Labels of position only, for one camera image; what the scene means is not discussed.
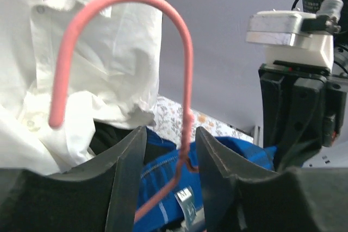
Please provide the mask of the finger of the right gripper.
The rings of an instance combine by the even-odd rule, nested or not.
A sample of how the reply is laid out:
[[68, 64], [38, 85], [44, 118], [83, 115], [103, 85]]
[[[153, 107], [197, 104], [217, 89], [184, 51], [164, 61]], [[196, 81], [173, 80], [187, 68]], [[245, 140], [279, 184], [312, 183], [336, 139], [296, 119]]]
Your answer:
[[295, 78], [259, 70], [263, 102], [263, 146], [277, 148], [273, 163], [277, 170], [287, 151], [287, 126]]
[[337, 84], [299, 78], [291, 94], [282, 140], [282, 166], [302, 166], [330, 147], [343, 125], [343, 92]]

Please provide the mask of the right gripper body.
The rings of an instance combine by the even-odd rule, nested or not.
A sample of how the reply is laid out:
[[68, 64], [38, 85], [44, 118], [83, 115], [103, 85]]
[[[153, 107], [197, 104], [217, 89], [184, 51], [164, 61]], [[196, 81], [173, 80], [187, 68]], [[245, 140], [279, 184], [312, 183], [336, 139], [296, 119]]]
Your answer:
[[347, 85], [347, 78], [335, 76], [327, 67], [296, 64], [286, 61], [275, 61], [273, 64], [262, 64], [259, 68], [261, 72], [283, 73], [290, 76], [298, 76], [310, 79], [320, 79], [324, 77], [329, 83], [337, 85]]

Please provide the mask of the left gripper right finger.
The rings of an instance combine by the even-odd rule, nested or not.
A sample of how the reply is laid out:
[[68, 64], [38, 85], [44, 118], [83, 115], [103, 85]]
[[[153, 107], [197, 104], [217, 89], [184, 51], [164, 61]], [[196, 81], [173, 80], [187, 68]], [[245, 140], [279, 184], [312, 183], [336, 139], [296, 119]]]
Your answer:
[[269, 171], [202, 127], [196, 151], [208, 231], [347, 231], [347, 169]]

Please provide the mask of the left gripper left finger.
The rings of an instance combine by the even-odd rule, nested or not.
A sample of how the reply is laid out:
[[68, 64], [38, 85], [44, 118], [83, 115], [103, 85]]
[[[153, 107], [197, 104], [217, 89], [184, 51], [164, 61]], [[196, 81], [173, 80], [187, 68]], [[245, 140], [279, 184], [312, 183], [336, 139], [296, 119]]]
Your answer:
[[138, 127], [65, 173], [1, 170], [1, 231], [131, 231], [146, 147]]

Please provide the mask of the pink wire hanger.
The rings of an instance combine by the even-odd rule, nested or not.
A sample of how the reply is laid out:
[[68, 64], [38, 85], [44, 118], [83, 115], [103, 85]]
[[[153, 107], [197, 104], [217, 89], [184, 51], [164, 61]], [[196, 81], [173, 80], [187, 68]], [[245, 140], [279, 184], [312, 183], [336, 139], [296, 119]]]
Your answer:
[[182, 138], [179, 159], [176, 164], [175, 176], [152, 198], [150, 198], [136, 213], [134, 220], [137, 222], [156, 206], [180, 181], [182, 167], [186, 166], [192, 173], [198, 172], [198, 167], [193, 166], [188, 153], [190, 150], [190, 135], [192, 126], [192, 113], [190, 111], [192, 96], [192, 75], [194, 51], [190, 32], [184, 20], [165, 0], [92, 0], [69, 23], [65, 30], [55, 68], [51, 108], [49, 113], [49, 126], [53, 129], [60, 128], [63, 123], [66, 108], [67, 91], [69, 86], [71, 60], [76, 42], [85, 26], [100, 11], [114, 4], [137, 2], [157, 8], [167, 15], [176, 26], [183, 43], [184, 49], [184, 89], [183, 89], [183, 120]]

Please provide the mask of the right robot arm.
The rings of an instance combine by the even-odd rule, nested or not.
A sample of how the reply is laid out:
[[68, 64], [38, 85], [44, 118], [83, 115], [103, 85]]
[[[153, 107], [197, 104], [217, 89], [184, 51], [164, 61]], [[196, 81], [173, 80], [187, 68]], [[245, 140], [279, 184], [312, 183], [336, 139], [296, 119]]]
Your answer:
[[248, 42], [265, 46], [259, 68], [263, 145], [275, 170], [301, 166], [340, 135], [347, 97], [347, 0], [298, 0], [302, 10], [261, 11]]

